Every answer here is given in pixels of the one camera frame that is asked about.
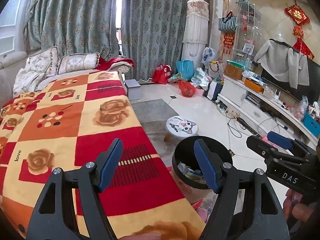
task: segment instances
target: orange basket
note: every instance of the orange basket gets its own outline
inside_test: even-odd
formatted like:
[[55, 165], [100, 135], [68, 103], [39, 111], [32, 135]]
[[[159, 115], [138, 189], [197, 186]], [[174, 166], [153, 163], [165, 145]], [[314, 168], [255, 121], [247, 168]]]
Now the orange basket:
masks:
[[263, 92], [264, 91], [264, 88], [254, 82], [252, 82], [250, 79], [246, 78], [245, 81], [244, 81], [244, 85], [246, 87], [249, 87], [251, 88], [253, 91], [257, 92], [257, 93], [260, 93], [260, 92]]

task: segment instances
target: blue gripper pad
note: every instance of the blue gripper pad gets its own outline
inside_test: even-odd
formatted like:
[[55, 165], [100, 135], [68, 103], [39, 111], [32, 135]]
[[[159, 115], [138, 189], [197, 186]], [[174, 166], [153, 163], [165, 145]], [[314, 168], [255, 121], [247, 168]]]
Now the blue gripper pad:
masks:
[[205, 150], [202, 148], [201, 144], [197, 141], [195, 141], [194, 144], [194, 152], [196, 159], [198, 161], [198, 164], [200, 166], [201, 172], [204, 175], [205, 181], [209, 188], [213, 190], [214, 193], [218, 194], [220, 187], [217, 183], [217, 171], [212, 165], [212, 163], [209, 161], [209, 158], [207, 154], [205, 153]]
[[280, 134], [277, 134], [275, 132], [268, 132], [267, 138], [270, 142], [279, 145], [285, 150], [290, 150], [292, 148], [291, 141]]
[[98, 186], [99, 192], [103, 192], [107, 187], [109, 187], [113, 174], [116, 171], [119, 160], [123, 152], [123, 143], [121, 140], [118, 140], [116, 145], [113, 148], [113, 151], [110, 153], [108, 159], [104, 163], [103, 168], [100, 173], [100, 184]]

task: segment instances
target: black dot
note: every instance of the black dot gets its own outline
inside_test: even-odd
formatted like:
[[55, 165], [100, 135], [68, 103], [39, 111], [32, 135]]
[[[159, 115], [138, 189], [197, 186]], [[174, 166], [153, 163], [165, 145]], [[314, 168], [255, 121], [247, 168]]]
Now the black dot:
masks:
[[24, 226], [22, 224], [18, 225], [18, 229], [20, 230], [20, 232], [25, 233], [26, 230], [24, 229]]

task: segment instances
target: picture frame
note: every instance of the picture frame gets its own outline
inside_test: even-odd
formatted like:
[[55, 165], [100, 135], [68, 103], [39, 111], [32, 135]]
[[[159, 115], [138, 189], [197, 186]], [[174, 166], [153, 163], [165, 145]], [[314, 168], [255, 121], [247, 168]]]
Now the picture frame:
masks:
[[244, 46], [243, 46], [242, 51], [248, 53], [249, 55], [251, 55], [253, 53], [253, 49], [254, 49], [254, 45], [253, 44], [245, 43]]

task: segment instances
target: turquoise bag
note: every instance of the turquoise bag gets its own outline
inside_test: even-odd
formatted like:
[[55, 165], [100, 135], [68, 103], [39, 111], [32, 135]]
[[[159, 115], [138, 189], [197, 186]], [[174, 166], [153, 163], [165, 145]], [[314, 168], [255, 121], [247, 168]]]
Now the turquoise bag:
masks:
[[193, 61], [190, 61], [190, 60], [177, 61], [176, 66], [177, 66], [178, 73], [180, 72], [181, 76], [185, 80], [191, 79], [195, 74]]

